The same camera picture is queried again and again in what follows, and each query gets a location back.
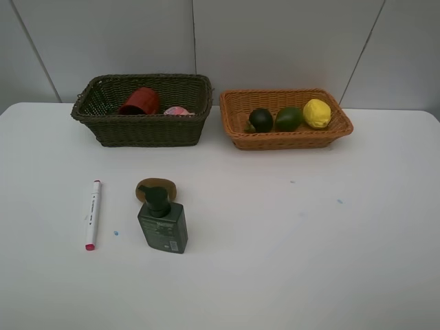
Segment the brown kiwi fruit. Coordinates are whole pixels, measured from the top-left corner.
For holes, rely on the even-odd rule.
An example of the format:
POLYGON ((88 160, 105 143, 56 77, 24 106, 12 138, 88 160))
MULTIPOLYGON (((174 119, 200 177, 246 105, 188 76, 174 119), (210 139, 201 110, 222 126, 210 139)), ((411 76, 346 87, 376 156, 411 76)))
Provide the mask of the brown kiwi fruit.
POLYGON ((174 182, 168 179, 151 177, 141 180, 136 186, 135 196, 141 203, 144 203, 146 200, 145 194, 140 190, 140 186, 145 186, 149 188, 157 186, 165 188, 167 190, 170 201, 174 201, 177 196, 177 187, 174 182))

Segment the dark green mangosteen fruit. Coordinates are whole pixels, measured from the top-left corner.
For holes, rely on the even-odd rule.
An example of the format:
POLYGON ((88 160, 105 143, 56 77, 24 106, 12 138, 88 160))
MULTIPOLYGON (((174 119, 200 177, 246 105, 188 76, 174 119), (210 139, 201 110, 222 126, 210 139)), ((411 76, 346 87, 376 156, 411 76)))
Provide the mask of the dark green mangosteen fruit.
POLYGON ((268 109, 258 108, 249 115, 244 131, 246 133, 269 133, 274 120, 268 109))

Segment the pink dish soap bottle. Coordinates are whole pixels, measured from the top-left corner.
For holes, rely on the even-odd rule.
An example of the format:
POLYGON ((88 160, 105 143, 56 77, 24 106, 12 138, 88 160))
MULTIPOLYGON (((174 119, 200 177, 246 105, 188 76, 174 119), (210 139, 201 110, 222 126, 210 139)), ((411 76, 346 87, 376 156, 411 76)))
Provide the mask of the pink dish soap bottle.
POLYGON ((167 110, 164 111, 164 115, 166 116, 194 116, 195 113, 189 112, 187 109, 180 107, 180 106, 173 106, 167 108, 167 110))

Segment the dark green pump bottle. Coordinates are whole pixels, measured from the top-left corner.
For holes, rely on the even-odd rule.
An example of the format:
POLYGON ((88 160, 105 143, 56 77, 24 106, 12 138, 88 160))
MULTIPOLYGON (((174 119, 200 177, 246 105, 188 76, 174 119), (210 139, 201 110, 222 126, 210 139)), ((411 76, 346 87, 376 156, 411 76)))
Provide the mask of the dark green pump bottle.
POLYGON ((137 215, 148 245, 156 250, 183 254, 188 242, 184 207, 170 200, 163 187, 139 186, 145 202, 137 215))

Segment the green lime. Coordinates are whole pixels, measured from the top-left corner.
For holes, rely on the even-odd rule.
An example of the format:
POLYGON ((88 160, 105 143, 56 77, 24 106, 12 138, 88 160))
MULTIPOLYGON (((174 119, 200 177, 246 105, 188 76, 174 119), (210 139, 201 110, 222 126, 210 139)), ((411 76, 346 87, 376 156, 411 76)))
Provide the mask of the green lime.
POLYGON ((275 119, 275 128, 281 132, 295 131, 303 122, 303 111, 298 107, 281 109, 275 119))

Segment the red plastic cup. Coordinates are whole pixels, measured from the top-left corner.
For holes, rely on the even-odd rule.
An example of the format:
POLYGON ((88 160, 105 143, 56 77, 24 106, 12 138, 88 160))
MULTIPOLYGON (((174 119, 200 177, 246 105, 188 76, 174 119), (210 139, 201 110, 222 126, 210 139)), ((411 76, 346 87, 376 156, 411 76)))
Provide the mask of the red plastic cup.
POLYGON ((159 111, 159 94, 151 88, 140 87, 127 98, 119 108, 118 114, 124 116, 155 115, 159 111))

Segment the yellow lemon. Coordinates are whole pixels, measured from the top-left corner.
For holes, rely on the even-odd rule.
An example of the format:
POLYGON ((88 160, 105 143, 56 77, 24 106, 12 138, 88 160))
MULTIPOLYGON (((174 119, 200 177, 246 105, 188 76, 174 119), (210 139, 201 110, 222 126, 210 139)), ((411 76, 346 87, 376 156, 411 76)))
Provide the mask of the yellow lemon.
POLYGON ((302 110, 305 122, 313 129, 324 129, 331 121, 330 106, 319 100, 311 99, 302 110))

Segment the white marker with red caps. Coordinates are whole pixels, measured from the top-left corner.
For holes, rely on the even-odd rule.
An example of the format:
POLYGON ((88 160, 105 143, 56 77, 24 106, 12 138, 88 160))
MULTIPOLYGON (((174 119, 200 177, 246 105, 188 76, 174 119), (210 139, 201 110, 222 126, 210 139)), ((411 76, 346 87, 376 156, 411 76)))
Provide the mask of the white marker with red caps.
POLYGON ((101 181, 95 180, 93 182, 93 191, 91 194, 91 205, 89 208, 89 214, 87 218, 87 233, 85 240, 86 251, 94 251, 96 248, 96 240, 98 234, 98 222, 100 212, 100 192, 101 181))

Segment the orange wicker basket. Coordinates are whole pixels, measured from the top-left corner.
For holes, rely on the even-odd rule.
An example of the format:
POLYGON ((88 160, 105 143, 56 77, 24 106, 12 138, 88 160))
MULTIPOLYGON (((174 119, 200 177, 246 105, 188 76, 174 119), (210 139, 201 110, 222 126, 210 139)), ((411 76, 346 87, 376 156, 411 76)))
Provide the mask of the orange wicker basket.
POLYGON ((353 132, 353 124, 334 97, 324 89, 233 89, 219 96, 223 128, 232 143, 241 150, 324 148, 353 132), (275 116, 285 107, 303 108, 311 99, 319 99, 331 108, 331 120, 324 129, 302 123, 293 132, 246 133, 251 112, 268 109, 275 116))

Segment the dark brown wicker basket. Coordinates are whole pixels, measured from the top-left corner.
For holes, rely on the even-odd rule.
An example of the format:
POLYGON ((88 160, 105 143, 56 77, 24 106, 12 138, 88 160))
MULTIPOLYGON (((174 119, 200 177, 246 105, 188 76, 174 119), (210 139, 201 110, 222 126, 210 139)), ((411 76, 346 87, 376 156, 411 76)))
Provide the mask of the dark brown wicker basket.
POLYGON ((212 85, 200 74, 109 74, 93 78, 78 95, 71 116, 107 147, 178 147, 199 142, 212 106, 212 85), (140 87, 159 94, 159 113, 119 115, 140 87), (164 115, 180 106, 195 115, 164 115))

